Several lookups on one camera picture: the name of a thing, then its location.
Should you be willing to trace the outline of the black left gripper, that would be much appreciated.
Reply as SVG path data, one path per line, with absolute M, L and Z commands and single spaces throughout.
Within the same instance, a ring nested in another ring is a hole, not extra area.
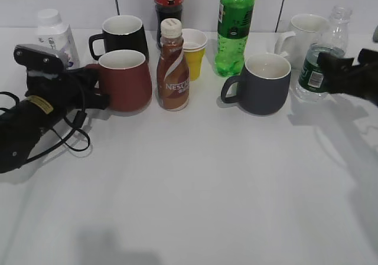
M 74 70 L 64 70 L 57 74 L 27 69 L 27 92 L 25 99 L 40 103 L 43 109 L 51 112 L 56 107 L 105 110 L 110 105 L 107 94 L 84 94 L 98 91 L 99 70 L 94 66 Z

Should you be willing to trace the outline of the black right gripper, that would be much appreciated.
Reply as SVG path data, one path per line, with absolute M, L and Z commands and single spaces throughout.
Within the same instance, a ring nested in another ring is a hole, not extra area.
M 351 69 L 354 58 L 319 53 L 317 64 L 324 76 L 325 91 L 348 94 L 377 106 L 377 60 L 377 51 L 363 48 L 358 56 L 360 66 Z

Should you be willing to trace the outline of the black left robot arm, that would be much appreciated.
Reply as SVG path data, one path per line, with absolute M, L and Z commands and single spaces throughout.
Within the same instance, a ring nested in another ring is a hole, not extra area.
M 35 161 L 65 144 L 75 132 L 82 135 L 87 109 L 106 109 L 110 97 L 95 87 L 100 68 L 89 64 L 58 74 L 27 71 L 24 100 L 12 93 L 6 95 L 15 105 L 3 108 L 1 114 L 1 173 L 7 173 Z M 41 137 L 64 120 L 71 131 L 46 151 L 30 156 Z

